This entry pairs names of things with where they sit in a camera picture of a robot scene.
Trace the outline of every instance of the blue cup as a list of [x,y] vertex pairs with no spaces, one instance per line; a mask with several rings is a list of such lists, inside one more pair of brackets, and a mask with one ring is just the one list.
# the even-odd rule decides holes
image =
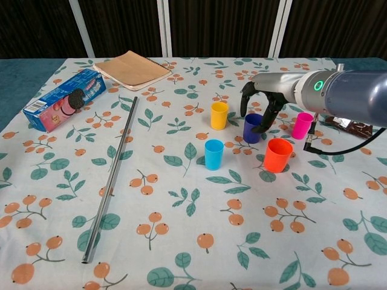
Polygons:
[[208,170],[218,170],[222,163],[223,142],[217,139],[211,139],[204,145],[204,160]]
[[249,144],[258,143],[259,139],[261,138],[261,134],[253,133],[252,129],[255,126],[260,125],[261,121],[262,121],[262,115],[259,115],[259,114],[246,115],[244,119],[244,128],[243,128],[243,140],[246,143],[249,143]]

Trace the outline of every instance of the oreo box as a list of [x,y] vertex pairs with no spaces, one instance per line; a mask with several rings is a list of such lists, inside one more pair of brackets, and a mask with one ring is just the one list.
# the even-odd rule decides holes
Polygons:
[[101,73],[84,69],[23,109],[31,125],[51,132],[106,89]]

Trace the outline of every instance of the floral tablecloth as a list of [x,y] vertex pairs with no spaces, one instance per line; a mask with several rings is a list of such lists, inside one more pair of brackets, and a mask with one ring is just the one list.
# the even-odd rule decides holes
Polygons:
[[[31,101],[104,59],[68,59]],[[53,132],[20,113],[0,134],[2,289],[385,289],[387,152],[313,155],[291,138],[287,104],[257,144],[242,138],[240,90],[263,72],[333,69],[330,59],[154,58],[167,79],[106,91]],[[81,264],[132,100],[140,101],[93,261]],[[224,130],[209,126],[229,104]],[[260,113],[265,95],[249,111]],[[327,126],[314,145],[362,140]],[[267,141],[294,144],[283,173],[262,166]],[[224,142],[222,167],[204,143]]]

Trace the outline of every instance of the orange cup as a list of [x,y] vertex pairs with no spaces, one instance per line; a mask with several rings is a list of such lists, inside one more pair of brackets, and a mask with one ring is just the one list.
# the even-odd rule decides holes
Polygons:
[[264,167],[272,173],[280,173],[285,168],[293,146],[291,143],[282,138],[271,139],[267,143]]

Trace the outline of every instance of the teal carpet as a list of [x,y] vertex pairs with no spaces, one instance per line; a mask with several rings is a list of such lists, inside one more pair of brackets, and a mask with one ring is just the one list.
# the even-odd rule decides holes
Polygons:
[[[0,132],[38,92],[65,59],[0,59]],[[376,57],[333,59],[345,70],[387,70],[387,62]]]

